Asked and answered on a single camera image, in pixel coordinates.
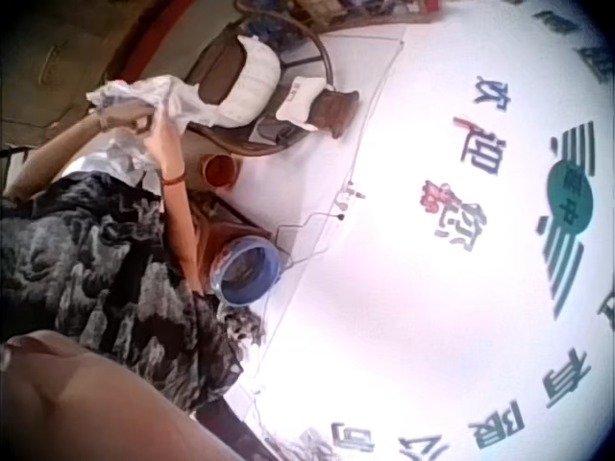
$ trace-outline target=woman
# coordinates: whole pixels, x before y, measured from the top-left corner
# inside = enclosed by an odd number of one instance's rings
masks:
[[[162,111],[144,140],[160,163],[160,197],[101,172],[51,181],[102,129],[154,110],[99,110],[31,153],[5,193],[2,341],[54,329],[127,366],[192,411],[241,367],[197,275],[180,137]]]

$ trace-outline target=wrist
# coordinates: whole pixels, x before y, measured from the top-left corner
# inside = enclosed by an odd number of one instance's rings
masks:
[[[166,180],[173,180],[178,178],[185,172],[185,164],[183,161],[174,161],[172,163],[165,163],[161,166],[162,177]]]
[[[106,133],[115,128],[111,122],[111,117],[108,115],[107,108],[96,108],[91,115],[96,119],[99,132]]]
[[[103,123],[101,122],[100,115],[96,111],[86,115],[82,122],[89,128],[95,130],[97,133],[103,131]]]

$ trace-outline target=blurred hand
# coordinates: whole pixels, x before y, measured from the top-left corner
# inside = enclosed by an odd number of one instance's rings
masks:
[[[138,131],[138,121],[154,115],[156,109],[141,101],[130,101],[110,108],[104,108],[99,116],[110,129],[126,127]]]
[[[240,461],[150,383],[54,331],[6,347],[0,430],[17,459]]]
[[[163,109],[156,111],[154,127],[143,142],[149,153],[159,162],[163,178],[172,180],[184,173],[180,134]]]

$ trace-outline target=wooden chair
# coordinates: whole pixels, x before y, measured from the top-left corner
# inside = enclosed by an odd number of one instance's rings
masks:
[[[235,2],[235,7],[243,13],[238,21],[228,25],[222,33],[205,49],[192,67],[186,82],[199,85],[199,96],[207,104],[219,105],[229,95],[246,61],[246,52],[237,40],[243,33],[242,25],[256,15],[278,19],[291,27],[298,29],[309,38],[319,55],[305,60],[283,62],[282,72],[297,65],[311,62],[323,62],[328,88],[333,88],[333,73],[331,58],[320,38],[300,22],[276,12],[258,11]],[[190,124],[188,129],[205,137],[213,144],[229,153],[245,157],[261,157],[276,154],[296,144],[310,132],[298,126],[280,121],[276,112],[286,99],[289,85],[278,84],[266,108],[255,121],[239,128],[206,127]],[[312,102],[307,123],[318,130],[331,132],[333,138],[344,134],[352,122],[358,107],[358,92],[341,93],[332,89],[323,90]],[[254,130],[273,144],[254,142],[250,136]]]

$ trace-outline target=blue bowl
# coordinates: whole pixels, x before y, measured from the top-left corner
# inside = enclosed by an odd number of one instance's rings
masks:
[[[282,260],[266,238],[250,235],[226,244],[209,268],[211,289],[228,305],[259,300],[278,281]]]

